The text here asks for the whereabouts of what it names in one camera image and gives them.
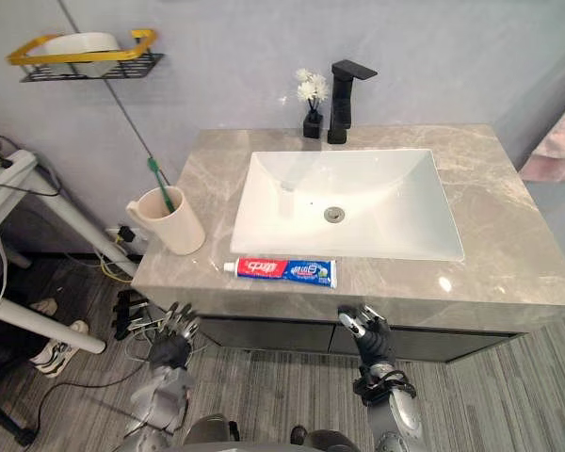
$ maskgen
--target toothbrush handle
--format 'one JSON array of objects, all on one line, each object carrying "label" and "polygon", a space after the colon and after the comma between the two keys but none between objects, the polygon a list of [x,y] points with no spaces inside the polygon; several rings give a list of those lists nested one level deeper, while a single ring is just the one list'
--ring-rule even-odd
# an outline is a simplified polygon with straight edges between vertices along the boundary
[{"label": "toothbrush handle", "polygon": [[157,181],[159,181],[159,188],[161,188],[161,193],[163,194],[163,200],[166,203],[166,207],[168,207],[169,212],[171,214],[173,214],[174,210],[176,210],[176,209],[173,207],[173,202],[171,202],[170,195],[168,195],[168,191],[166,190],[166,188],[161,183],[159,176],[157,176]]}]

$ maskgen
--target gray marble countertop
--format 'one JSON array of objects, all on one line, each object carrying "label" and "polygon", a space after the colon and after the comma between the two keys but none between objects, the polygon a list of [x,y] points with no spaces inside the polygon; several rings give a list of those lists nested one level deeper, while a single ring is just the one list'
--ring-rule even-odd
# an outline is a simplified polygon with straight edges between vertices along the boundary
[{"label": "gray marble countertop", "polygon": [[[462,262],[337,258],[336,289],[223,271],[238,257],[230,241],[252,152],[391,148],[432,150]],[[207,238],[188,256],[151,240],[132,285],[162,308],[190,300],[206,315],[333,321],[340,302],[366,301],[397,325],[485,331],[530,331],[565,315],[565,259],[487,125],[356,127],[343,146],[295,129],[206,130],[177,186]]]}]

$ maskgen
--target sink drain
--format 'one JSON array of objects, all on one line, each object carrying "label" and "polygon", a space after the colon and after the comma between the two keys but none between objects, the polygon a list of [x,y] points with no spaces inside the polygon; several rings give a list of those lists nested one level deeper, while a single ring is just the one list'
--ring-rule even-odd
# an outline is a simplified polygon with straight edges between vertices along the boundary
[{"label": "sink drain", "polygon": [[329,223],[339,223],[346,217],[341,207],[329,207],[324,211],[324,219]]}]

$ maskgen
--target white sink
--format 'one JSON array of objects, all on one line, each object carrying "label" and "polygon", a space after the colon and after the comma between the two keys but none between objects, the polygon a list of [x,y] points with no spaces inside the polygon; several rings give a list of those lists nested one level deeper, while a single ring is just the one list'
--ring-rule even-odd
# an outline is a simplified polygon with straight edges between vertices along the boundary
[{"label": "white sink", "polygon": [[231,252],[464,257],[429,149],[253,153]]}]

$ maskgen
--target white flower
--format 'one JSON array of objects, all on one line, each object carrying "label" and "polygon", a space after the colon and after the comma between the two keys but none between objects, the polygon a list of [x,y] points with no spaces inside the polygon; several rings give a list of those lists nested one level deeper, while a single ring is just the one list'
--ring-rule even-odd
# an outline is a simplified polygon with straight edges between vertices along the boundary
[{"label": "white flower", "polygon": [[329,86],[327,85],[327,79],[319,73],[315,73],[312,75],[312,82],[315,86],[315,98],[319,101],[324,101],[329,95]]},{"label": "white flower", "polygon": [[295,71],[295,77],[300,81],[300,82],[307,82],[308,79],[312,76],[312,73],[310,71],[308,71],[307,69],[297,69]]},{"label": "white flower", "polygon": [[316,86],[312,82],[303,82],[298,86],[298,98],[301,101],[311,101],[315,97]]}]

